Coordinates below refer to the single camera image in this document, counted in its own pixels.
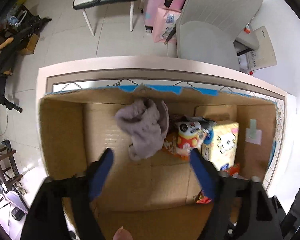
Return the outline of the operator thumb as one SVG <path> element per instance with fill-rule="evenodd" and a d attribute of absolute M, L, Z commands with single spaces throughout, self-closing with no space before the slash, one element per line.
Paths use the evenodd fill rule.
<path fill-rule="evenodd" d="M 128 230 L 124 229 L 123 227 L 120 227 L 115 232 L 113 240 L 133 240 L 133 237 Z"/>

